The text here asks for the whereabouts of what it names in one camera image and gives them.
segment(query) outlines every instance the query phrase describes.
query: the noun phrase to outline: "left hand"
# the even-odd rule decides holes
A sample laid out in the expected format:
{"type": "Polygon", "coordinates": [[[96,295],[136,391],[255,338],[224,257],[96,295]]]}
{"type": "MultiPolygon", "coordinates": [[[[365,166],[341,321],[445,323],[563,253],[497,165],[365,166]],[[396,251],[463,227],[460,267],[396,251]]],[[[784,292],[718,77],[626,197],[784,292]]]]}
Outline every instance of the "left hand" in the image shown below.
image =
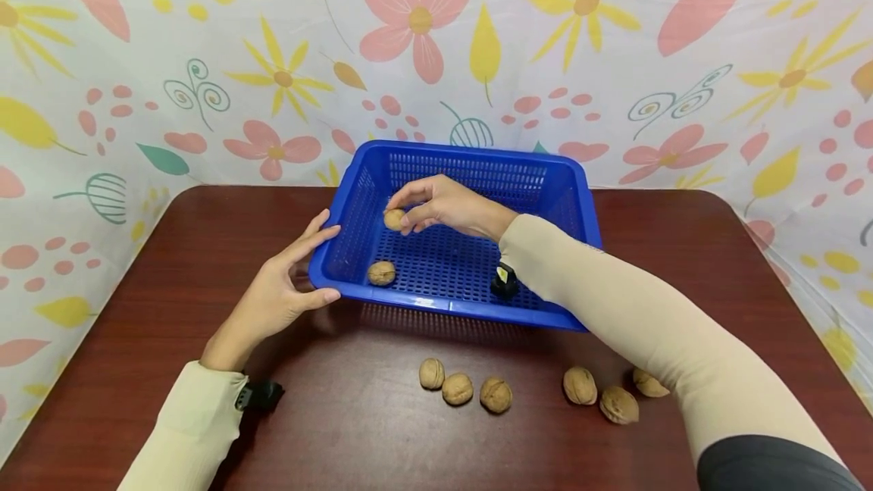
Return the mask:
{"type": "Polygon", "coordinates": [[[200,359],[203,367],[241,371],[260,342],[285,330],[304,311],[340,299],[336,289],[299,292],[291,281],[297,264],[340,232],[339,225],[321,229],[329,216],[330,212],[323,210],[294,243],[261,266],[230,317],[206,344],[200,359]]]}

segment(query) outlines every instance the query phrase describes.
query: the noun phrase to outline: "beige arm sleeve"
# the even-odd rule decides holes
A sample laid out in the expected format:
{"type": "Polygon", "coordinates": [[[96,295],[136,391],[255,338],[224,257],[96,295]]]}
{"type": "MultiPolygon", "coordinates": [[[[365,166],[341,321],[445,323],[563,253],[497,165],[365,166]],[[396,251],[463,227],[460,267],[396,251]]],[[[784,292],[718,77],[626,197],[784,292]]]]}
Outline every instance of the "beige arm sleeve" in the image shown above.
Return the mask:
{"type": "Polygon", "coordinates": [[[530,215],[512,222],[500,250],[530,290],[674,393],[695,464],[706,447],[742,434],[792,440],[843,463],[775,372],[664,280],[530,215]]]}
{"type": "Polygon", "coordinates": [[[120,491],[206,490],[239,436],[234,407],[248,377],[190,362],[167,396],[155,429],[134,458],[120,491]]]}

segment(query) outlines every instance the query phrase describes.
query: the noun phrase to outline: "walnut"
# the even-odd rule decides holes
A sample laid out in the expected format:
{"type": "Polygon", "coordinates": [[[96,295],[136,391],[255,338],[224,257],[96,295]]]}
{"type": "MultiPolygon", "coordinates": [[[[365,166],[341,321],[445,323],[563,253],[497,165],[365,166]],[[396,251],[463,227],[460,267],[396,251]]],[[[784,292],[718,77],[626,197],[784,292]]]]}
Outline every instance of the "walnut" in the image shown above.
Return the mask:
{"type": "Polygon", "coordinates": [[[446,380],[446,369],[443,368],[443,363],[437,358],[425,358],[418,368],[418,381],[425,389],[436,391],[443,386],[443,381],[446,380]]]}
{"type": "Polygon", "coordinates": [[[403,229],[403,226],[400,225],[400,219],[404,216],[406,216],[406,213],[403,213],[402,209],[391,209],[390,211],[385,211],[383,216],[385,227],[399,232],[403,229]]]}
{"type": "Polygon", "coordinates": [[[503,413],[512,405],[512,389],[499,377],[488,377],[479,389],[479,402],[492,413],[503,413]]]}
{"type": "Polygon", "coordinates": [[[473,382],[465,373],[453,373],[443,381],[443,400],[449,405],[466,404],[473,398],[473,382]]]}
{"type": "Polygon", "coordinates": [[[631,424],[640,420],[640,406],[637,404],[637,399],[621,387],[605,388],[599,406],[605,418],[613,423],[631,424]]]}
{"type": "Polygon", "coordinates": [[[370,283],[377,286],[385,286],[394,283],[396,272],[394,264],[389,261],[378,261],[367,270],[367,278],[370,283]]]}
{"type": "Polygon", "coordinates": [[[650,399],[660,399],[670,394],[670,390],[667,387],[639,368],[634,368],[634,384],[636,384],[637,389],[643,396],[647,396],[650,399]]]}
{"type": "Polygon", "coordinates": [[[591,372],[573,366],[564,372],[564,394],[574,404],[592,405],[597,401],[597,385],[591,372]]]}

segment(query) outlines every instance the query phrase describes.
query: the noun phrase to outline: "brown table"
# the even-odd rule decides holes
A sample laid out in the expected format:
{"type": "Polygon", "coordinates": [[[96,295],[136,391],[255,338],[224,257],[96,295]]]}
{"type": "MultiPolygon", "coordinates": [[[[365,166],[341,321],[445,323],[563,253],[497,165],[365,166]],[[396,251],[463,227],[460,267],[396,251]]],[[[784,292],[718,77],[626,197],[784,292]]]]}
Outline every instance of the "brown table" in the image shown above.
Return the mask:
{"type": "MultiPolygon", "coordinates": [[[[114,489],[177,373],[260,263],[330,203],[328,189],[199,187],[180,195],[0,471],[0,489],[114,489]]],[[[676,285],[757,351],[873,487],[873,420],[728,205],[704,192],[596,193],[604,246],[676,285]]],[[[695,489],[670,398],[616,427],[564,399],[565,369],[599,386],[631,366],[591,335],[340,302],[256,353],[287,388],[246,415],[213,489],[695,489]],[[503,416],[418,385],[438,357],[512,384],[503,416]]]]}

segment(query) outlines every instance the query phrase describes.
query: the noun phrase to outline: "black sleeve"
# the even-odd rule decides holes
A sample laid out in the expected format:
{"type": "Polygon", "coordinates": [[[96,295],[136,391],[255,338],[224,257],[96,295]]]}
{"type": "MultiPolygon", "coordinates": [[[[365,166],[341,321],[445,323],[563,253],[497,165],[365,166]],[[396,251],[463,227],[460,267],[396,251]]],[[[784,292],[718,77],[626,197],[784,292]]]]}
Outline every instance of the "black sleeve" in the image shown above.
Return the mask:
{"type": "Polygon", "coordinates": [[[717,441],[697,462],[702,491],[863,491],[848,468],[822,452],[771,436],[717,441]]]}

